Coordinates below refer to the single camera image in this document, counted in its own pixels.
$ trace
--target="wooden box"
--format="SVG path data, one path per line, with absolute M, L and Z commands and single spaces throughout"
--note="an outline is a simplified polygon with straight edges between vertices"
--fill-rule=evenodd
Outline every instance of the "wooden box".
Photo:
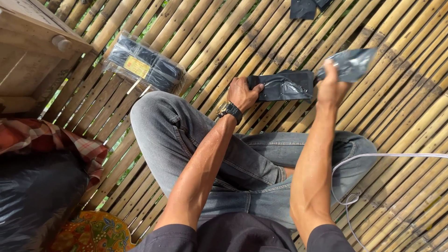
M 39 115 L 90 50 L 37 0 L 0 0 L 0 114 Z

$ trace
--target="red plaid fabric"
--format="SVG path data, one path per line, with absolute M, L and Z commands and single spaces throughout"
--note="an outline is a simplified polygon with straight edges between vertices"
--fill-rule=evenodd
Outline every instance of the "red plaid fabric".
M 0 119 L 0 154 L 25 147 L 42 152 L 68 149 L 74 155 L 79 155 L 86 162 L 85 170 L 90 176 L 87 188 L 99 183 L 104 170 L 101 164 L 108 154 L 104 145 L 81 138 L 44 120 Z

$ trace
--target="jeans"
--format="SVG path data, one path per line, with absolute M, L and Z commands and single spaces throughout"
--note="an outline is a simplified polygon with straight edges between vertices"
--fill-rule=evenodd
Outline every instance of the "jeans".
M 199 143 L 215 124 L 184 99 L 161 91 L 150 92 L 135 103 L 131 123 L 148 167 L 167 197 Z M 218 214 L 246 212 L 295 231 L 289 215 L 292 176 L 286 177 L 284 167 L 295 167 L 307 136 L 289 132 L 234 134 L 199 224 Z M 337 131 L 332 164 L 375 152 L 369 140 Z M 374 157 L 363 157 L 341 166 L 333 177 L 335 195 L 344 197 L 375 161 Z

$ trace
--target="bamboo mat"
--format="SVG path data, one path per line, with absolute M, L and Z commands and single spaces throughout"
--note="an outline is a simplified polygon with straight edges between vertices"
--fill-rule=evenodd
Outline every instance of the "bamboo mat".
M 314 20 L 289 19 L 290 0 L 39 1 L 94 47 L 43 119 L 111 149 L 102 183 L 82 204 L 124 220 L 133 241 L 152 231 L 167 199 L 130 126 L 129 110 L 144 87 L 128 92 L 132 81 L 101 70 L 101 56 L 120 30 L 184 66 L 181 95 L 210 119 L 235 76 L 316 73 L 338 51 L 378 47 L 371 70 L 345 98 L 336 128 L 365 136 L 379 152 L 448 152 L 446 0 L 333 0 Z M 235 132 L 307 132 L 314 102 L 256 104 Z M 447 179 L 447 160 L 378 160 L 352 190 L 360 200 L 349 216 L 361 242 L 376 252 L 447 251 Z M 332 217 L 362 251 L 344 207 L 333 206 Z M 293 239 L 304 251 L 297 234 Z

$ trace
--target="person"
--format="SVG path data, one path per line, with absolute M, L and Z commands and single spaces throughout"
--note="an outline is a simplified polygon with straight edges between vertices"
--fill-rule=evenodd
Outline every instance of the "person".
M 342 198 L 376 159 L 348 162 L 333 178 L 332 166 L 376 148 L 354 133 L 335 132 L 350 85 L 338 82 L 332 61 L 325 71 L 309 134 L 233 134 L 263 89 L 249 90 L 245 78 L 230 83 L 217 123 L 168 93 L 137 101 L 131 123 L 168 202 L 132 252 L 293 252 L 296 230 L 310 252 L 353 251 L 330 216 L 331 182 Z

